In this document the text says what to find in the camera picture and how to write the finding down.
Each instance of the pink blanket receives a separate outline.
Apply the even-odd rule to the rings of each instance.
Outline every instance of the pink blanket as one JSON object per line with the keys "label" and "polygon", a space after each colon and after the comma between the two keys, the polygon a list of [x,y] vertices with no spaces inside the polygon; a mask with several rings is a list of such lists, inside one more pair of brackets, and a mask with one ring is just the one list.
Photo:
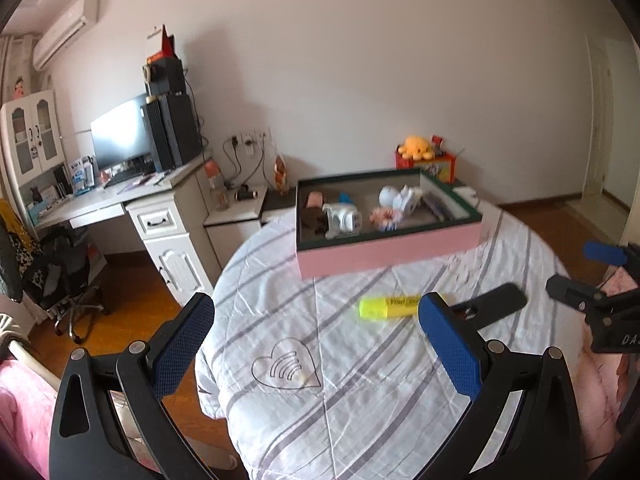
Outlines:
{"label": "pink blanket", "polygon": [[[626,271],[619,268],[600,288],[608,296],[615,296],[637,287]],[[585,324],[574,391],[589,472],[600,465],[620,437],[616,419],[626,392],[628,369],[628,356],[621,362],[620,354],[594,354],[591,341],[591,330]]]}
{"label": "pink blanket", "polygon": [[18,361],[0,362],[0,422],[45,479],[49,479],[49,437],[56,391]]}

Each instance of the storage box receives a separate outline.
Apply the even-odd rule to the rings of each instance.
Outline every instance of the storage box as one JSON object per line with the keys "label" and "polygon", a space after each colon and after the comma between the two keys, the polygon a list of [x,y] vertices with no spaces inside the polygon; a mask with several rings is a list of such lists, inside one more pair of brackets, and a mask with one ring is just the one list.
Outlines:
{"label": "storage box", "polygon": [[415,162],[412,158],[402,158],[402,155],[396,150],[396,170],[407,170],[409,168],[420,168],[442,182],[453,184],[456,179],[456,156],[445,153],[431,160]]}
{"label": "storage box", "polygon": [[[433,222],[426,210],[418,209],[395,231],[380,232],[369,222],[373,208],[379,207],[383,186],[402,189],[419,186],[441,199],[454,220]],[[362,213],[359,234],[327,240],[303,228],[300,211],[311,191],[320,191],[326,203],[338,202],[346,193]],[[300,180],[296,189],[296,256],[302,278],[317,278],[359,270],[376,269],[426,260],[478,246],[482,215],[452,187],[419,168],[351,173]]]}

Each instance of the white bedspread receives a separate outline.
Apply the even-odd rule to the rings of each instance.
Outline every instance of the white bedspread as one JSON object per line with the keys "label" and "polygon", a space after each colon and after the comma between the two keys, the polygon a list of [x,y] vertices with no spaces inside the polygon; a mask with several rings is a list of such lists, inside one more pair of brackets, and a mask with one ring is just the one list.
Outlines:
{"label": "white bedspread", "polygon": [[[214,292],[216,320],[196,358],[202,411],[225,417],[254,479],[411,479],[468,403],[417,319],[358,316],[363,296],[435,290],[463,301],[505,282],[527,306],[482,330],[512,351],[560,347],[571,371],[582,316],[549,300],[564,272],[542,240],[482,202],[481,245],[423,262],[301,280],[294,216],[272,222],[231,259]],[[493,459],[518,400],[512,394],[477,466]]]}

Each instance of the computer monitor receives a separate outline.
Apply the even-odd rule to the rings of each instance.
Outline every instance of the computer monitor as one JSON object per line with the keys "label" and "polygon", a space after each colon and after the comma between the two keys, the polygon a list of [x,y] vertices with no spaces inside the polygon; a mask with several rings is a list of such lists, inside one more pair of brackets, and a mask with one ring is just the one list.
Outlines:
{"label": "computer monitor", "polygon": [[115,107],[91,123],[99,170],[151,152],[140,113],[144,104],[146,94]]}

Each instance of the wall outlet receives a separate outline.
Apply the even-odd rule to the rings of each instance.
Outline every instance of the wall outlet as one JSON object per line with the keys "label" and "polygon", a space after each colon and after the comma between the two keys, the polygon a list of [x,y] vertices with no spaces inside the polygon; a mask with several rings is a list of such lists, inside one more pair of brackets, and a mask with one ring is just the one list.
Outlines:
{"label": "wall outlet", "polygon": [[254,156],[255,154],[255,135],[253,132],[240,135],[242,145],[244,146],[244,152],[247,156]]}

